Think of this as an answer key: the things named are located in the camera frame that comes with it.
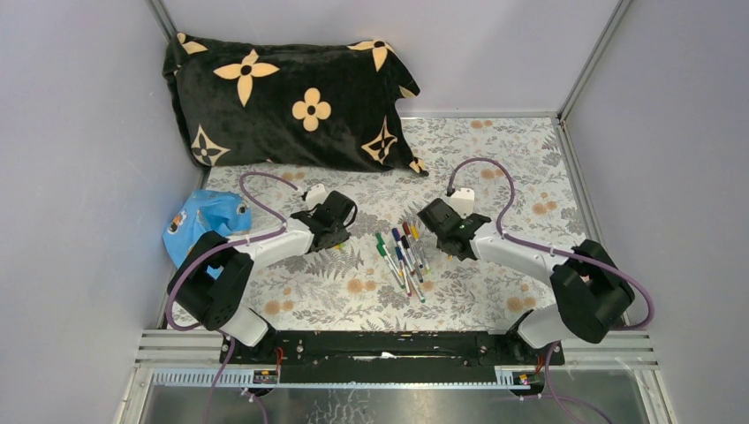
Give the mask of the bundle of coloured marker pens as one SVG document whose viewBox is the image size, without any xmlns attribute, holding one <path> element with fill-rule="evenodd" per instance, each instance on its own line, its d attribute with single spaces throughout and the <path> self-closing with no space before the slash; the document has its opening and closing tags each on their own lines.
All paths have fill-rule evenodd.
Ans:
<svg viewBox="0 0 749 424">
<path fill-rule="evenodd" d="M 388 269 L 397 284 L 408 297 L 413 297 L 421 304 L 426 303 L 426 297 L 422 288 L 424 283 L 421 274 L 421 263 L 413 259 L 407 238 L 397 228 L 391 229 L 392 241 L 386 240 L 380 232 L 374 235 L 379 255 L 386 261 Z"/>
</svg>

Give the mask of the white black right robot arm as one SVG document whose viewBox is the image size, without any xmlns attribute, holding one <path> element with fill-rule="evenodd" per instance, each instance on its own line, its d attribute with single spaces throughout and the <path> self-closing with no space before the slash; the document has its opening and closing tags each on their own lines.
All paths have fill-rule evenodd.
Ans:
<svg viewBox="0 0 749 424">
<path fill-rule="evenodd" d="M 461 216 L 442 199 L 431 201 L 417 216 L 445 254 L 503 265 L 552 289 L 554 305 L 524 314 L 511 327 L 506 350 L 520 364 L 556 341 L 600 343 L 635 299 L 605 249 L 592 240 L 563 252 L 499 231 L 487 216 Z"/>
</svg>

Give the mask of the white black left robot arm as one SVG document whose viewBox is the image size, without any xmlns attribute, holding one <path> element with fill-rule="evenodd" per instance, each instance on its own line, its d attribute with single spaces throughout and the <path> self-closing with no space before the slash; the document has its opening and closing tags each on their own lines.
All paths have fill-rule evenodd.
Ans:
<svg viewBox="0 0 749 424">
<path fill-rule="evenodd" d="M 232 338 L 249 360 L 262 363 L 273 354 L 274 330 L 259 313 L 241 305 L 251 275 L 285 259 L 344 243 L 357 213 L 352 199 L 332 191 L 268 234 L 226 238 L 209 231 L 170 281 L 168 304 L 178 304 L 201 327 Z"/>
</svg>

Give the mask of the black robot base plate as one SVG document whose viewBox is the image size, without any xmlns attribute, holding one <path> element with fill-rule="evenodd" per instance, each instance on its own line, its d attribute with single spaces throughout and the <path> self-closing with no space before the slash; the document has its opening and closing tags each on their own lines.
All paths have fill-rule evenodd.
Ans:
<svg viewBox="0 0 749 424">
<path fill-rule="evenodd" d="M 561 348 L 533 349 L 487 331 L 279 330 L 255 347 L 223 342 L 232 365 L 268 365 L 282 383 L 497 383 L 497 367 L 562 366 Z"/>
</svg>

